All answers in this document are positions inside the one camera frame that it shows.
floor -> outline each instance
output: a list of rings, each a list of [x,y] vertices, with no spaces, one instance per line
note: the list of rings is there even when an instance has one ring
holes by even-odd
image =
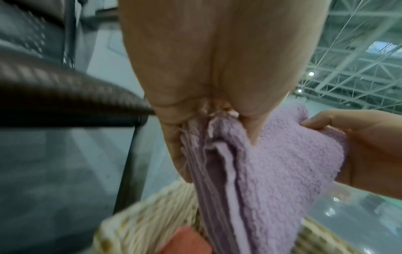
[[[89,2],[116,5],[113,0]],[[103,27],[98,33],[79,33],[78,69],[143,96],[120,31]],[[329,108],[293,96],[284,103],[294,102],[304,103],[312,115]],[[0,131],[0,253],[63,254],[88,247],[97,225],[112,213],[133,132],[132,128]],[[140,131],[135,153],[139,177],[147,179],[141,199],[178,177],[156,118],[150,117]],[[402,241],[397,227],[390,224],[402,221],[400,210],[387,203],[375,207],[374,215],[359,206],[366,192],[349,191],[352,198],[345,203],[323,197],[311,215],[366,254],[396,253]],[[391,201],[402,207],[400,200]]]

purple towel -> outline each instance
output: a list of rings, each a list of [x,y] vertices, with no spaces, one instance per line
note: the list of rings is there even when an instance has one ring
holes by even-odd
[[[257,147],[226,113],[188,123],[183,152],[217,254],[288,254],[302,218],[342,166],[345,137],[301,127],[302,105],[277,108]]]

human hand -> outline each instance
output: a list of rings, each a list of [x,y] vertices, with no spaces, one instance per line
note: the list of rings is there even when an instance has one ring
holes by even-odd
[[[349,152],[337,182],[402,199],[402,116],[378,110],[325,110],[301,125],[345,132]]]
[[[318,42],[329,0],[119,0],[124,44],[190,182],[180,129],[198,115],[235,110],[252,143],[294,89]]]

skylight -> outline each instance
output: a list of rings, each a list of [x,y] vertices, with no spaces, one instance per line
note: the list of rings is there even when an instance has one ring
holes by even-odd
[[[367,53],[379,54],[379,55],[386,55],[391,50],[396,48],[396,44],[386,41],[376,41],[374,42],[367,50]],[[399,49],[392,56],[402,57],[402,49]]]

red cloth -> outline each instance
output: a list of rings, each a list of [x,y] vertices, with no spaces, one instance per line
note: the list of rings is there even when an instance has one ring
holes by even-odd
[[[190,226],[183,226],[158,254],[212,254],[212,248]]]

